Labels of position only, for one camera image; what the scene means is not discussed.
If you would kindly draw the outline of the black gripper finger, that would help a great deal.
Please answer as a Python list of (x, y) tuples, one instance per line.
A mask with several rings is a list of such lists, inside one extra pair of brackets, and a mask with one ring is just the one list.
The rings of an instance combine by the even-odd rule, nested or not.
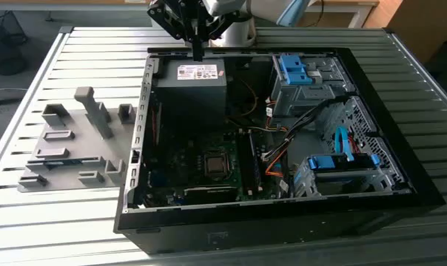
[(239, 11), (230, 12), (216, 18), (215, 21), (210, 22), (212, 16), (206, 10), (200, 10), (198, 13), (198, 61), (203, 60), (204, 56), (204, 45), (210, 40), (220, 38), (223, 32), (235, 22), (242, 22), (243, 17)]
[(192, 50), (192, 59), (198, 61), (198, 40), (191, 20), (182, 19), (166, 4), (151, 4), (147, 14), (176, 40), (184, 40)]

